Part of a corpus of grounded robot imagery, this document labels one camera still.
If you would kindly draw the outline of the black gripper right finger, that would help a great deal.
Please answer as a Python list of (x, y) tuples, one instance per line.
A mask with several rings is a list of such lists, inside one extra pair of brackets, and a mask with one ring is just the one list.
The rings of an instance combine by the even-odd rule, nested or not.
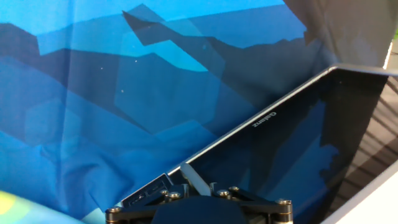
[(235, 202), (248, 223), (294, 223), (291, 200), (269, 201), (235, 185), (227, 187), (216, 182), (209, 188), (212, 196)]

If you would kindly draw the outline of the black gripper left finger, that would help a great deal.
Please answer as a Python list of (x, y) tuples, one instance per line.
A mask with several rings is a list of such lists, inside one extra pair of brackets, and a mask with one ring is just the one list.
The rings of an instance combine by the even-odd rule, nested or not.
[(105, 223), (128, 224), (149, 223), (156, 211), (166, 203), (173, 202), (189, 196), (188, 184), (153, 185), (142, 189), (136, 196), (131, 196), (123, 206), (115, 206), (105, 211)]

